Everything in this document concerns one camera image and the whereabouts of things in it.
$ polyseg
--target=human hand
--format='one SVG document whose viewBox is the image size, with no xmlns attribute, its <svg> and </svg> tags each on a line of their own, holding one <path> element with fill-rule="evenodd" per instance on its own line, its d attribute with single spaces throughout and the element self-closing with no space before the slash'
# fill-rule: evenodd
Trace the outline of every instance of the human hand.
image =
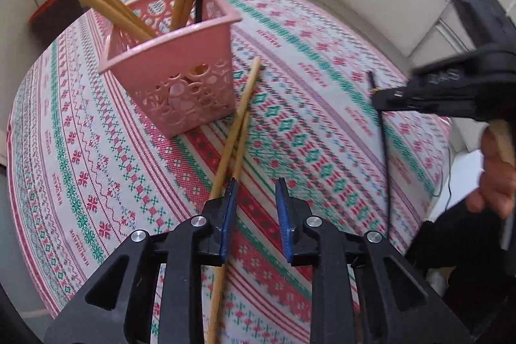
<svg viewBox="0 0 516 344">
<path fill-rule="evenodd" d="M 479 187 L 466 197 L 466 207 L 474 213 L 489 207 L 505 219 L 514 209 L 516 169 L 502 161 L 496 138 L 488 128 L 482 134 L 481 151 L 484 161 Z"/>
</svg>

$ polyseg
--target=silver bolt head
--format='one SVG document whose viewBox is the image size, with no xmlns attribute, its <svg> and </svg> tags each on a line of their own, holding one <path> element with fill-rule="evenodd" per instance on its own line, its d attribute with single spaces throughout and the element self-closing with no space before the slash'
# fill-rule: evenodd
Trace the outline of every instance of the silver bolt head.
<svg viewBox="0 0 516 344">
<path fill-rule="evenodd" d="M 317 216 L 310 216 L 307 218 L 306 224 L 311 227 L 318 227 L 323 224 L 323 220 Z"/>
<path fill-rule="evenodd" d="M 195 226 L 195 227 L 200 227 L 200 226 L 204 226 L 206 224 L 206 218 L 204 216 L 195 216 L 194 218 L 192 218 L 192 221 L 190 223 L 192 223 L 192 226 Z"/>
<path fill-rule="evenodd" d="M 133 242 L 141 242 L 143 241 L 147 236 L 147 233 L 145 231 L 134 231 L 131 233 L 131 240 Z"/>
<path fill-rule="evenodd" d="M 371 231 L 367 233 L 367 240 L 372 243 L 379 243 L 382 240 L 380 232 Z"/>
</svg>

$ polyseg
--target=table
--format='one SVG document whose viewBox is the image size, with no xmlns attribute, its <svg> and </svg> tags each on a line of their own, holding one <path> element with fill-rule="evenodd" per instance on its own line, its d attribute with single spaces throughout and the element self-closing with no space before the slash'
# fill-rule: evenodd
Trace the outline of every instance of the table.
<svg viewBox="0 0 516 344">
<path fill-rule="evenodd" d="M 311 271 L 281 253 L 273 188 L 342 229 L 385 231 L 385 179 L 365 72 L 392 87 L 402 74 L 305 0 L 228 0 L 235 90 L 252 58 L 263 70 L 251 127 L 222 311 L 223 342 L 308 343 Z M 108 23 L 88 11 L 23 80 L 8 127 L 12 212 L 28 271 L 56 316 L 135 229 L 173 229 L 198 213 L 232 118 L 165 139 L 97 65 Z M 404 251 L 447 173 L 447 121 L 386 113 L 393 179 L 392 242 Z M 213 270 L 203 271 L 209 314 Z M 153 340 L 159 319 L 156 298 Z"/>
</svg>

